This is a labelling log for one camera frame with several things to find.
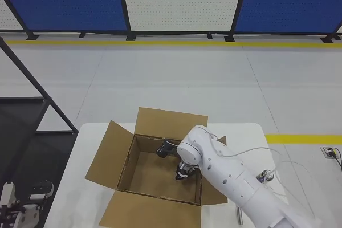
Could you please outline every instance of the black frame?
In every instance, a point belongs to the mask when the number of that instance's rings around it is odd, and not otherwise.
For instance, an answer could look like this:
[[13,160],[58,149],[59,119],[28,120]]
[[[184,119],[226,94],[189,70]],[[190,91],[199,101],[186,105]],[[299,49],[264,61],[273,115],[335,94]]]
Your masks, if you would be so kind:
[[333,43],[332,39],[335,40],[341,40],[341,38],[337,35],[338,30],[342,27],[342,20],[337,25],[337,27],[334,29],[334,31],[330,34],[328,34],[325,38],[320,38],[323,43]]
[[28,27],[25,25],[22,18],[19,16],[18,12],[14,8],[13,4],[11,4],[10,0],[5,0],[5,3],[8,5],[9,9],[15,16],[15,18],[18,20],[18,22],[23,27],[23,30],[0,30],[0,32],[25,32],[28,35],[27,40],[36,40],[39,35],[35,35],[35,33],[40,32],[57,32],[57,33],[65,33],[65,32],[74,32],[79,33],[79,38],[84,38],[87,33],[94,33],[94,34],[111,34],[111,35],[126,35],[127,41],[134,41],[136,40],[137,36],[148,36],[148,35],[187,35],[187,34],[205,34],[207,35],[208,39],[213,38],[213,34],[223,34],[227,35],[225,36],[226,42],[234,42],[234,34],[243,34],[243,35],[325,35],[325,38],[321,38],[321,40],[324,43],[333,43],[332,38],[335,38],[336,40],[340,40],[338,35],[342,35],[342,33],[337,33],[339,28],[342,26],[342,20],[337,25],[335,30],[332,33],[327,32],[236,32],[235,28],[237,26],[237,21],[239,18],[239,14],[242,9],[243,0],[238,0],[235,14],[233,21],[231,22],[231,29],[229,32],[227,31],[132,31],[131,24],[129,22],[129,15],[128,15],[128,9],[127,9],[127,3],[126,0],[121,0],[121,6],[123,10],[123,16],[124,21],[126,25],[126,30],[119,31],[119,30],[29,30]]
[[[10,58],[10,60],[20,69],[24,76],[31,82],[31,84],[40,92],[42,97],[0,97],[0,104],[37,104],[39,105],[39,113],[34,119],[34,121],[28,126],[27,135],[24,136],[23,140],[20,142],[19,147],[15,150],[14,156],[10,159],[9,164],[3,175],[0,177],[0,182],[6,182],[11,180],[15,174],[20,161],[24,157],[27,147],[34,136],[36,135],[73,135],[76,139],[78,135],[78,130],[72,124],[72,122],[67,118],[67,116],[58,107],[56,102],[49,96],[49,94],[44,90],[44,88],[39,84],[39,82],[33,77],[30,71],[24,66],[24,64],[18,59],[18,57],[13,53],[10,47],[5,43],[5,41],[0,37],[0,48],[4,53]],[[48,107],[52,106],[57,114],[62,118],[62,120],[71,128],[70,131],[38,131],[38,126],[42,121]]]
[[15,9],[15,7],[13,6],[13,4],[11,4],[10,0],[4,0],[4,1],[5,1],[6,5],[9,7],[12,14],[15,16],[15,18],[19,22],[19,24],[22,26],[24,32],[28,35],[27,40],[36,40],[39,37],[39,35],[34,35],[34,33],[29,30],[29,28],[26,26],[26,24],[24,23],[21,16],[18,14],[18,12]]
[[10,47],[5,43],[5,41],[0,36],[0,48],[5,52],[11,61],[19,68],[19,70],[24,74],[24,76],[32,83],[32,85],[38,90],[38,92],[44,97],[44,99],[50,102],[50,106],[57,112],[57,114],[63,119],[64,122],[72,129],[73,133],[78,133],[78,130],[72,124],[72,122],[67,118],[67,116],[58,107],[56,102],[53,101],[51,96],[44,90],[44,88],[39,84],[39,82],[33,77],[31,72],[24,66],[20,59],[13,53]]
[[235,28],[237,26],[239,13],[241,12],[241,9],[242,9],[242,4],[243,4],[243,0],[238,0],[237,6],[235,8],[234,17],[233,17],[233,21],[232,21],[232,26],[230,28],[230,32],[228,33],[228,36],[224,37],[224,40],[226,42],[234,42],[233,35],[235,34]]

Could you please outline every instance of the blue panel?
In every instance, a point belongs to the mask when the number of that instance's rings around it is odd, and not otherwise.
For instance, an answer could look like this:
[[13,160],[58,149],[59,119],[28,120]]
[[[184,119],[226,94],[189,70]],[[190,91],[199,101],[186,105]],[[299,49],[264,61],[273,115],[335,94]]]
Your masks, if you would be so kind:
[[120,0],[11,0],[31,30],[126,30]]
[[236,32],[333,32],[342,0],[243,0]]

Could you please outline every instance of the white table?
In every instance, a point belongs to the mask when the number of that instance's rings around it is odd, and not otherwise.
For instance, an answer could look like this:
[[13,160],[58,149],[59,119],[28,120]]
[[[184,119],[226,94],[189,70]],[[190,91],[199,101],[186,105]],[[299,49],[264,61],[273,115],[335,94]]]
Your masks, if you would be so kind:
[[[133,132],[135,124],[120,124]],[[79,132],[70,159],[48,215],[45,228],[99,227],[114,190],[85,179],[87,170],[103,139],[108,124],[84,124]],[[208,124],[218,137],[227,136],[227,146],[235,152],[254,147],[268,147],[262,128],[258,124]],[[275,167],[271,152],[257,149],[241,155],[245,164],[256,174]],[[269,185],[285,195],[283,187],[273,180]],[[202,207],[202,227],[239,227],[235,205]],[[254,227],[243,214],[243,226]]]

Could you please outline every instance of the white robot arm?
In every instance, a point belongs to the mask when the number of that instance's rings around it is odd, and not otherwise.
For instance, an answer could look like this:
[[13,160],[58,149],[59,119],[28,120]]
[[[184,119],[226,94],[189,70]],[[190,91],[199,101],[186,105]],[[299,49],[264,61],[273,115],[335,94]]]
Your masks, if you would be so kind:
[[177,153],[183,161],[180,171],[199,166],[201,174],[239,206],[256,228],[319,227],[319,221],[299,214],[266,189],[238,156],[227,158],[233,152],[206,127],[195,126],[181,141]]

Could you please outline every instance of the box flap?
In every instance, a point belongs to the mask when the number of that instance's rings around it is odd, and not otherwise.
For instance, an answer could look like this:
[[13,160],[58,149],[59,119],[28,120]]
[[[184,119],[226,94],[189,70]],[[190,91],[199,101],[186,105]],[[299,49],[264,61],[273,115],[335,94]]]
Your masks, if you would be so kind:
[[183,140],[198,124],[207,126],[207,116],[139,108],[135,134]]
[[206,178],[201,182],[201,205],[228,203],[228,199],[218,191]]
[[116,189],[132,140],[133,134],[111,121],[85,178]]
[[99,225],[115,228],[200,228],[201,207],[115,191]]

